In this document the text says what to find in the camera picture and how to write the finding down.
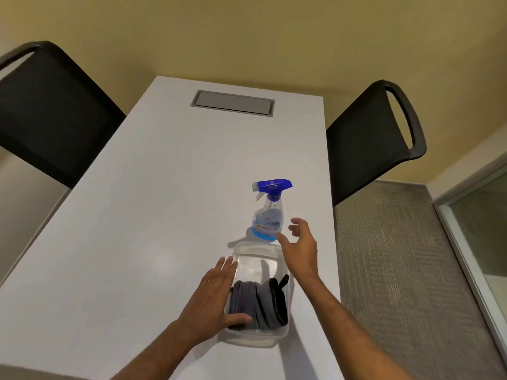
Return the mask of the person's right hand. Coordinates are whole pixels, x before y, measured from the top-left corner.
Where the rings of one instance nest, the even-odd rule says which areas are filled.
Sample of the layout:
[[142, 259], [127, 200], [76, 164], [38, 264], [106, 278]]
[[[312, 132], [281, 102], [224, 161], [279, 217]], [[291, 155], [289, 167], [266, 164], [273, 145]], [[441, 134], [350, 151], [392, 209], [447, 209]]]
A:
[[289, 271], [302, 288], [319, 281], [317, 263], [317, 242], [309, 225], [302, 218], [292, 218], [288, 227], [293, 236], [297, 237], [297, 255], [292, 260], [285, 260]]

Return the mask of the person's left hand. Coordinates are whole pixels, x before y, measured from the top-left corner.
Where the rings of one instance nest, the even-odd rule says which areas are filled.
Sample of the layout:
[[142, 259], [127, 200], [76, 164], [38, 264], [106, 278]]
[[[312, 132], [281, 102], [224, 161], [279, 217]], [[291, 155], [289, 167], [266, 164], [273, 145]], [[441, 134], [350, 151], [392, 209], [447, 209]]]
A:
[[236, 270], [232, 256], [221, 257], [201, 279], [178, 317], [188, 327], [195, 346], [226, 328], [225, 306]]

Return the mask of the clear plastic container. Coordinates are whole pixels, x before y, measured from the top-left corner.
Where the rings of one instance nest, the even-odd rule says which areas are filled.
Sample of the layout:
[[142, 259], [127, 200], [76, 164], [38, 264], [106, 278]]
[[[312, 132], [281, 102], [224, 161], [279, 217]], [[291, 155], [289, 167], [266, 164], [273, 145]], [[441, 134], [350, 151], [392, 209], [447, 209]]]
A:
[[[226, 328], [222, 340], [231, 345], [253, 348], [272, 348], [289, 332], [290, 302], [293, 279], [288, 270], [280, 246], [271, 243], [240, 242], [233, 250], [233, 261], [237, 262], [237, 270], [231, 289], [236, 281], [252, 281], [263, 284], [270, 278], [278, 281], [289, 274], [288, 285], [283, 289], [288, 307], [288, 324], [276, 330], [236, 330]], [[229, 314], [231, 289], [225, 306]]]

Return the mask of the person's right forearm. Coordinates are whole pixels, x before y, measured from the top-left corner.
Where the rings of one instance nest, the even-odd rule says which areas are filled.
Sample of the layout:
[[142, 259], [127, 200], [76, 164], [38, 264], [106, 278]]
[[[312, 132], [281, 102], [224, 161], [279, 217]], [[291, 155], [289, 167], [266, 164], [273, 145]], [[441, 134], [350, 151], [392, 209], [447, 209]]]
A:
[[375, 343], [318, 275], [297, 281], [314, 308], [345, 380], [414, 380]]

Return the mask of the person's left forearm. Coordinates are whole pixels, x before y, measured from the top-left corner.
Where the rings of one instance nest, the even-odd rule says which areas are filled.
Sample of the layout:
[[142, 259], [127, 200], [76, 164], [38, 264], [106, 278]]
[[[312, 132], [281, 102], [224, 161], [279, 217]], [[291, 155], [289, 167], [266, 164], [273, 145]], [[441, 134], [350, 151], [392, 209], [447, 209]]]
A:
[[111, 380], [168, 380], [194, 346], [188, 327], [173, 321]]

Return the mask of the grey folded cloth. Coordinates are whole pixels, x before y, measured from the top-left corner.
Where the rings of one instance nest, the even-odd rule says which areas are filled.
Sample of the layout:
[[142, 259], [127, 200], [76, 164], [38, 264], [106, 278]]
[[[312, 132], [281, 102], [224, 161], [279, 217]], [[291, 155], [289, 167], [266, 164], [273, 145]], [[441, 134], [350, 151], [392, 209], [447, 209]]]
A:
[[229, 314], [243, 313], [252, 319], [250, 323], [229, 327], [236, 330], [274, 330], [278, 327], [274, 315], [270, 281], [263, 284], [252, 281], [236, 281], [231, 289]]

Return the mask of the blue trigger spray bottle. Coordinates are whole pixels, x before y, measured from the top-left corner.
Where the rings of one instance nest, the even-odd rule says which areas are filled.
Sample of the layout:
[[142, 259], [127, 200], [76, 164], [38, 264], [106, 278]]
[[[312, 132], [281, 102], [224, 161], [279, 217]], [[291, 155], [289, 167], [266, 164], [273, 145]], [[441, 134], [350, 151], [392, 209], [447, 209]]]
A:
[[283, 227], [284, 213], [282, 192], [291, 188], [292, 182], [288, 179], [273, 179], [253, 182], [253, 192], [257, 192], [256, 201], [265, 198], [264, 205], [257, 210], [252, 218], [252, 233], [260, 239], [269, 242], [276, 240], [277, 233]]

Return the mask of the black folded cloth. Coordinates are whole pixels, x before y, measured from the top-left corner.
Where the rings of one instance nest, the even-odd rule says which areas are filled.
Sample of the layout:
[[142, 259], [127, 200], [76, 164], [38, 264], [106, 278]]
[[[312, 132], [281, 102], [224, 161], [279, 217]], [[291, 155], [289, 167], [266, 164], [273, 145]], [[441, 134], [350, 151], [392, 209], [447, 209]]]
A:
[[289, 274], [280, 281], [270, 278], [263, 283], [263, 311], [267, 330], [276, 330], [288, 324], [288, 307], [283, 289], [288, 285]]

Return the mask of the black mesh chair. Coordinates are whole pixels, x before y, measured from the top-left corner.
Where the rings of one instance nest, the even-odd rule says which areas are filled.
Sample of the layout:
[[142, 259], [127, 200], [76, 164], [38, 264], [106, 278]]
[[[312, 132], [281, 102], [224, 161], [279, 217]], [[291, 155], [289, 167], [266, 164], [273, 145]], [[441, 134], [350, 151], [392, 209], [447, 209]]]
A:
[[[407, 120], [413, 145], [405, 143], [390, 106], [393, 94]], [[387, 80], [373, 82], [326, 129], [333, 207], [400, 163], [425, 155], [419, 118], [403, 90]]]
[[50, 41], [0, 56], [0, 70], [26, 55], [0, 79], [0, 146], [73, 189], [126, 115]]

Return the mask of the white framed glass door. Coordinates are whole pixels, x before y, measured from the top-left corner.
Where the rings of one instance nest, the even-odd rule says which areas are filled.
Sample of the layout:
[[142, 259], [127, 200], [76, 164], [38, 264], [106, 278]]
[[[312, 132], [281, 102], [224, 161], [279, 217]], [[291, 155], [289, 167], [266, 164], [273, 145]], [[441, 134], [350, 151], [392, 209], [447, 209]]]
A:
[[507, 366], [507, 153], [433, 204]]

